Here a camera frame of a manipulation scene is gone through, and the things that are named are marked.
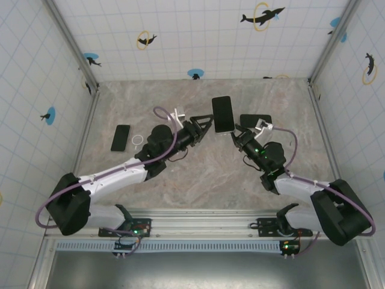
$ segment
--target ventilation grille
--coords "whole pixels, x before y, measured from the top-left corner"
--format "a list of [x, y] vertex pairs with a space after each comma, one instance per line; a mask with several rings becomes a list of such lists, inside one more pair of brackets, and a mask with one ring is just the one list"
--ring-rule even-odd
[[[59, 251], [83, 252], [130, 252], [129, 250], [114, 250], [115, 241], [111, 240], [62, 240], [57, 243]], [[136, 251], [138, 253], [155, 252], [270, 252], [280, 253], [279, 241], [157, 241], [143, 240]]]
[[88, 241], [88, 240], [68, 240], [58, 241], [57, 251], [83, 251], [83, 252], [112, 252], [114, 242], [111, 241]]

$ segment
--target marble floor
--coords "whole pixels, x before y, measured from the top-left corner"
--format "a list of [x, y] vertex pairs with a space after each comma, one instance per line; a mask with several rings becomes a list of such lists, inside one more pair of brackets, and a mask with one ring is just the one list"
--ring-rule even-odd
[[[218, 79], [176, 81], [105, 82], [79, 168], [88, 175], [116, 166], [140, 149], [131, 137], [141, 134], [146, 141], [152, 128], [165, 123], [152, 113], [160, 105], [171, 111], [183, 106], [186, 118], [212, 113], [211, 99], [229, 95], [234, 119], [240, 114], [270, 114], [273, 124], [292, 129], [298, 136], [297, 157], [291, 170], [308, 178], [332, 180], [321, 133], [307, 91], [305, 79]], [[131, 125], [125, 152], [111, 152], [116, 125]], [[294, 150], [294, 140], [285, 132], [274, 132], [269, 140], [281, 142], [286, 159]], [[244, 154], [233, 145], [231, 136], [218, 135], [214, 125], [188, 156], [156, 178], [125, 187], [101, 199], [100, 204], [122, 204], [128, 208], [199, 209], [279, 209], [292, 202], [286, 196], [267, 192], [260, 173], [247, 167]]]

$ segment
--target white tiled wall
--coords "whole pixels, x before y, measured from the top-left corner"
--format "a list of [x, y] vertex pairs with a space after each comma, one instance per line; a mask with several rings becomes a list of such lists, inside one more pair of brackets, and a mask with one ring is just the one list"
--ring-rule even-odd
[[[256, 17], [285, 9], [258, 32], [240, 23], [255, 0], [56, 0], [81, 50], [99, 56], [102, 67], [91, 65], [98, 81], [189, 79], [190, 69], [209, 79], [309, 77], [347, 2], [267, 0]], [[157, 38], [139, 50], [142, 31]]]
[[[373, 214], [385, 262], [385, 1], [363, 0], [347, 32], [316, 89], [340, 172]], [[377, 68], [363, 79], [366, 53]]]
[[91, 102], [81, 76], [41, 0], [1, 0], [0, 288], [26, 287], [44, 233], [34, 214], [72, 169]]

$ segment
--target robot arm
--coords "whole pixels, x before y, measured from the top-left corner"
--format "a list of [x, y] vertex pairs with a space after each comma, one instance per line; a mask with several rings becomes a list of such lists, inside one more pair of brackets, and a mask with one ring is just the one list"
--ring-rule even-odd
[[236, 125], [241, 133], [238, 136], [232, 133], [232, 138], [239, 151], [244, 151], [263, 171], [260, 177], [263, 187], [310, 205], [310, 208], [301, 208], [291, 204], [280, 210], [276, 224], [281, 234], [290, 235], [294, 229], [309, 229], [323, 232], [333, 243], [343, 246], [373, 226], [369, 222], [371, 215], [346, 181], [337, 179], [329, 183], [294, 176], [287, 170], [288, 165], [284, 167], [286, 158], [280, 143], [271, 141], [262, 146], [257, 141], [258, 136], [264, 130], [272, 130], [273, 125], [259, 120], [255, 128], [258, 133]]
[[96, 173], [77, 178], [73, 173], [64, 175], [51, 196], [76, 184], [82, 184], [55, 198], [46, 208], [63, 235], [72, 235], [83, 227], [104, 227], [127, 230], [126, 225], [132, 220], [131, 215], [121, 205], [95, 205], [99, 199], [128, 185], [154, 178], [166, 168], [165, 161], [185, 151], [188, 146], [199, 143], [212, 125], [213, 116], [191, 117], [184, 121], [177, 132], [172, 150], [160, 157], [173, 143], [173, 133], [167, 125], [153, 128], [143, 149], [127, 162]]

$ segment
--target black smartphone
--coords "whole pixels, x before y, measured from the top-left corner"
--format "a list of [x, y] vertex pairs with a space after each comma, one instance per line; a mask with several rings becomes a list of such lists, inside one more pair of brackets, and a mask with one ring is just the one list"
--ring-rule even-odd
[[232, 132], [235, 129], [233, 108], [230, 96], [220, 96], [211, 99], [214, 115], [214, 127], [217, 134]]
[[117, 125], [114, 140], [111, 145], [111, 152], [124, 152], [127, 145], [128, 135], [130, 133], [130, 125]]
[[239, 124], [244, 128], [255, 128], [259, 119], [272, 123], [271, 116], [268, 114], [241, 114]]

